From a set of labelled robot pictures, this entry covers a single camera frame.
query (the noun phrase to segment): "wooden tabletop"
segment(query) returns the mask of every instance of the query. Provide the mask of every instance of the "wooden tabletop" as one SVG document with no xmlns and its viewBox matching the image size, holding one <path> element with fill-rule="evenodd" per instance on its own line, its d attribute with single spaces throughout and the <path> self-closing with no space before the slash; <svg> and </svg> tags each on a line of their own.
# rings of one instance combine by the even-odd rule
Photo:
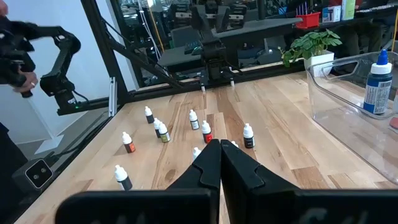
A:
<svg viewBox="0 0 398 224">
<path fill-rule="evenodd" d="M 144 107 L 171 135 L 164 144 L 148 124 Z M 396 187 L 311 118 L 304 72 L 125 105 L 16 223 L 53 223 L 59 204 L 86 190 L 119 190 L 114 167 L 125 168 L 134 189 L 165 189 L 192 163 L 194 147 L 204 148 L 192 130 L 190 109 L 210 123 L 215 138 L 236 141 L 262 165 L 303 189 L 386 189 Z M 243 147 L 243 127 L 254 131 L 254 149 Z M 122 132 L 136 151 L 127 154 Z M 221 196 L 220 223 L 229 223 Z"/>
</svg>

